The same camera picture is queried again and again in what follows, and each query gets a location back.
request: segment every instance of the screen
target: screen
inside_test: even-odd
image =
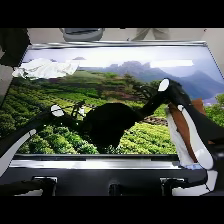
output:
[[[73,61],[73,74],[46,72],[14,77],[0,110],[1,138],[23,127],[30,119],[57,104],[71,114],[72,106],[84,101],[79,113],[86,114],[105,103],[120,102],[141,108],[147,94],[159,82],[179,82],[190,98],[202,98],[206,115],[224,126],[224,80],[209,50],[204,46],[94,47],[28,50],[23,65],[35,59],[54,63]],[[147,94],[139,87],[146,87]],[[170,140],[165,107],[126,130],[117,148],[104,154],[176,154]],[[97,147],[76,130],[50,124],[23,144],[18,153],[99,154]]]

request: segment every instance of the landscape image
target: landscape image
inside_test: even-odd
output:
[[[156,94],[164,78],[179,82],[191,99],[202,98],[206,115],[224,127],[224,80],[206,47],[134,47],[30,50],[23,63],[37,58],[74,60],[78,69],[63,77],[14,77],[0,109],[0,138],[24,126],[53,104],[68,114],[84,101],[83,116],[105,103],[133,109]],[[165,107],[126,130],[117,148],[104,154],[176,154]],[[96,146],[61,123],[52,123],[23,144],[24,154],[99,154]]]

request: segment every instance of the television screen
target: television screen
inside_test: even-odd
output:
[[[52,63],[72,61],[77,69],[69,74],[48,67],[14,77],[0,110],[0,137],[24,126],[30,119],[57,104],[68,114],[84,101],[84,117],[97,106],[120,102],[141,108],[147,94],[154,94],[159,82],[179,82],[191,99],[202,98],[206,115],[224,126],[224,80],[206,46],[140,46],[30,49],[22,65],[36,59]],[[139,87],[145,87],[147,94]],[[170,140],[164,108],[126,130],[117,148],[103,154],[176,154]],[[102,151],[62,123],[52,123],[24,143],[17,153],[99,154]]]

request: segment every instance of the crumpled white cloth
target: crumpled white cloth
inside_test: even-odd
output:
[[[66,60],[65,62],[52,62],[49,59],[38,58],[27,63],[22,63],[12,75],[32,79],[49,79],[72,75],[78,68],[79,61]]]
[[[168,128],[170,131],[170,139],[176,147],[177,155],[180,160],[180,164],[186,168],[190,168],[191,165],[194,165],[193,159],[190,157],[187,147],[184,143],[179,132],[177,132],[177,126],[173,120],[173,117],[169,111],[169,108],[165,108],[166,120],[168,122]]]

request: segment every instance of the brown object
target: brown object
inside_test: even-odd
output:
[[[200,113],[206,115],[201,98],[192,100],[192,104]],[[188,125],[187,125],[187,122],[185,121],[184,116],[172,103],[170,103],[168,106],[169,106],[170,113],[173,117],[173,120],[177,126],[177,131],[180,133],[181,137],[183,138],[183,141],[187,147],[190,157],[193,159],[195,163],[198,162],[190,144],[190,132],[189,132]]]

